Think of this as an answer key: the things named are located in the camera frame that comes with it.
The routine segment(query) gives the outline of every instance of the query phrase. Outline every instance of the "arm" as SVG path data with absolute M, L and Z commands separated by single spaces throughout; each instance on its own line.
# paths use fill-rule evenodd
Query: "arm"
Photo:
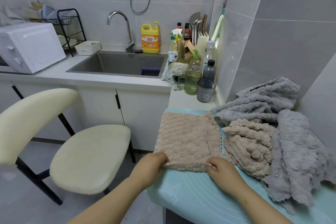
M 211 178 L 241 204 L 254 224 L 293 224 L 251 189 L 231 162 L 224 158 L 209 158 L 207 162 L 217 168 L 207 167 Z
M 91 205 L 67 224 L 119 224 L 137 196 L 161 175 L 160 165 L 168 161 L 162 152 L 143 157 L 126 178 L 108 195 Z

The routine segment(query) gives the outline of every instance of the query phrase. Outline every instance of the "chair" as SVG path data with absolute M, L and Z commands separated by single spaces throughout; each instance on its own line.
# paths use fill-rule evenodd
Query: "chair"
M 17 168 L 56 204 L 61 199 L 42 181 L 50 176 L 57 186 L 81 194 L 110 192 L 129 148 L 135 163 L 131 131 L 123 125 L 99 125 L 75 134 L 62 114 L 78 97 L 71 89 L 46 90 L 23 98 L 0 114 L 0 164 Z M 50 169 L 35 174 L 19 158 L 28 142 L 59 116 L 71 137 L 55 154 Z

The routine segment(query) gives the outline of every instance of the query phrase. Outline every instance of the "faucet handle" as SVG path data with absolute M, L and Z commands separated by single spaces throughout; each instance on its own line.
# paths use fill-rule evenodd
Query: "faucet handle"
M 134 45 L 135 43 L 130 43 L 130 45 L 125 49 L 126 52 L 128 52 L 129 54 L 134 54 Z

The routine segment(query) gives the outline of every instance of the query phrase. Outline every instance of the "microwave knob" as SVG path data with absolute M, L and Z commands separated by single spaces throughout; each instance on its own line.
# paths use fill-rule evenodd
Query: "microwave knob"
M 14 59 L 15 59 L 15 61 L 16 61 L 19 65 L 22 64 L 22 59 L 20 59 L 20 58 L 14 58 Z
M 7 46 L 7 50 L 10 52 L 15 52 L 15 48 L 13 46 Z

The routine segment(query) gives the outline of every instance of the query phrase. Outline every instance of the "mug handle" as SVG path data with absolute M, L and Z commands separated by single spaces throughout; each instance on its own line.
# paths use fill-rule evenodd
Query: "mug handle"
M 181 79 L 185 78 L 185 75 L 179 75 L 177 78 L 177 87 L 181 87 Z

